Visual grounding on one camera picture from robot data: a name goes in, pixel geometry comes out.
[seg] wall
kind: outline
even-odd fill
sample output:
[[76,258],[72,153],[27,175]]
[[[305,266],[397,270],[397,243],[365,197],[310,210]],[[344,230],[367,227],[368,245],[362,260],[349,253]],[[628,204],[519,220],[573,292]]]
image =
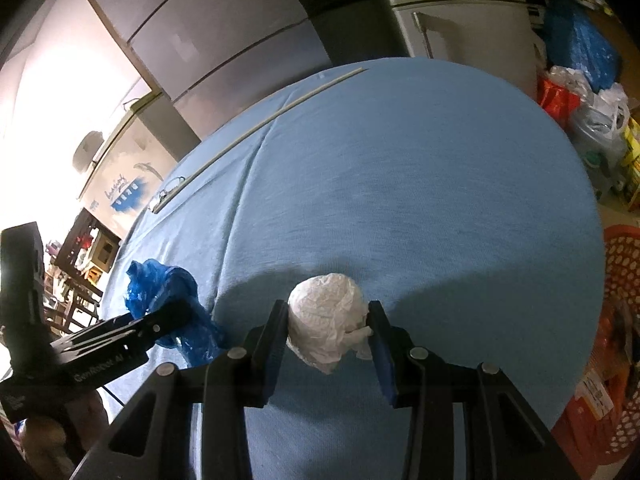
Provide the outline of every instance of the wall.
[[79,210],[78,143],[148,87],[87,0],[55,0],[22,43],[0,73],[0,228],[37,220],[44,239],[62,239]]

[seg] blue tarp bag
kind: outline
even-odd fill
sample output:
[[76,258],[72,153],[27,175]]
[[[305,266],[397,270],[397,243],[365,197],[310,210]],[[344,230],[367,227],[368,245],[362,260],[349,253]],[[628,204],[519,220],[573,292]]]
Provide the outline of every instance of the blue tarp bag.
[[550,0],[544,40],[549,61],[582,70],[594,92],[615,82],[620,56],[575,0]]

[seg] person's hand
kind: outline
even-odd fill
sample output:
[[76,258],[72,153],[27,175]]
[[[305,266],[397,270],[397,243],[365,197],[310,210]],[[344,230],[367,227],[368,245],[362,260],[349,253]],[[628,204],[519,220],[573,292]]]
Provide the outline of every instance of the person's hand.
[[[82,448],[89,448],[109,425],[107,413],[97,391],[66,404]],[[48,416],[32,416],[20,428],[20,444],[26,461],[42,480],[68,480],[74,464],[66,455],[66,435],[62,426]]]

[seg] screw head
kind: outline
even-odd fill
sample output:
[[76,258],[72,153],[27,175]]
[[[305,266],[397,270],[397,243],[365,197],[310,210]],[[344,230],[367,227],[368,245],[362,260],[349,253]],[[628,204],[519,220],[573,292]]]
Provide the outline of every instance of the screw head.
[[241,346],[234,346],[226,353],[229,359],[242,359],[246,355],[246,350]]
[[422,361],[429,357],[429,351],[426,348],[422,348],[421,346],[414,346],[409,350],[409,356]]
[[171,375],[174,371],[175,365],[173,363],[162,363],[156,368],[156,373],[162,377],[167,377],[167,375]]
[[492,365],[491,363],[482,363],[482,371],[485,374],[495,375],[500,371],[496,365]]

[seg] orange laundry basket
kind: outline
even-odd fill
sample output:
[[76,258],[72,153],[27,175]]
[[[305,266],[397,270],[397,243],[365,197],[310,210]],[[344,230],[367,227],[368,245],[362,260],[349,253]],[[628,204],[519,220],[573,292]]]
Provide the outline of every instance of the orange laundry basket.
[[[604,301],[620,298],[632,316],[640,318],[640,229],[616,225],[605,229],[606,275]],[[583,479],[590,478],[597,466],[618,462],[631,453],[640,435],[640,382],[628,401],[624,401],[628,374],[609,384],[614,409],[601,420],[591,414],[584,399],[572,398],[552,430],[558,444]]]

